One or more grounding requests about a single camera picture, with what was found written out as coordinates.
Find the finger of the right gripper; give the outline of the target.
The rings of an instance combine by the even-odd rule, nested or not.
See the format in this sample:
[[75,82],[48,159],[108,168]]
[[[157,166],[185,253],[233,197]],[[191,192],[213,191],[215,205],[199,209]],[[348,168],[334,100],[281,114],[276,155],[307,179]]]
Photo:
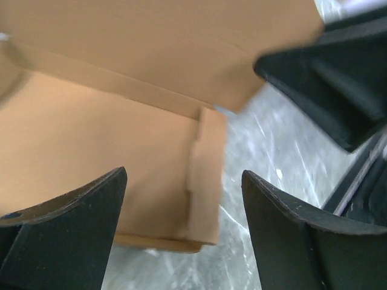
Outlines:
[[386,24],[326,29],[312,44],[259,57],[254,72],[347,152],[386,126]]

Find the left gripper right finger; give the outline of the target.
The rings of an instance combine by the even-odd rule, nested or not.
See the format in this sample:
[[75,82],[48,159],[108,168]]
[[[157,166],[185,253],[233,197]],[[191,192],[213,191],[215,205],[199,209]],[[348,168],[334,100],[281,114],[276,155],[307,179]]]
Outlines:
[[385,289],[386,228],[336,216],[242,173],[262,289]]

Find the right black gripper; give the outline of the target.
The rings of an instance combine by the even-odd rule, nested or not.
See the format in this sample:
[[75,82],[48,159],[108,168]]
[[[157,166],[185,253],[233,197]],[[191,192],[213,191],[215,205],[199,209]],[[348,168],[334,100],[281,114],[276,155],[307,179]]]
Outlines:
[[[386,1],[348,1],[344,18],[326,24],[333,30],[357,24],[386,24]],[[348,219],[386,225],[386,126],[369,139],[324,209]]]

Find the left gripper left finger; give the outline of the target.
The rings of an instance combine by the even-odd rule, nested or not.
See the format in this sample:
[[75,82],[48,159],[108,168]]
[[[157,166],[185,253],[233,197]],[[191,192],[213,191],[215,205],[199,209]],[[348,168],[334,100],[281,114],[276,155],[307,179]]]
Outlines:
[[127,185],[118,167],[1,217],[1,289],[100,289]]

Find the brown cardboard box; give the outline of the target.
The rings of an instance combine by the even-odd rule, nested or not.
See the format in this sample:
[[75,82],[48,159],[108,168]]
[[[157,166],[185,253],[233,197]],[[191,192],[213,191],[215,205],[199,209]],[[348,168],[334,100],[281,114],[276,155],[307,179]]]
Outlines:
[[227,122],[258,56],[313,40],[313,1],[2,1],[1,213],[124,167],[115,240],[218,241]]

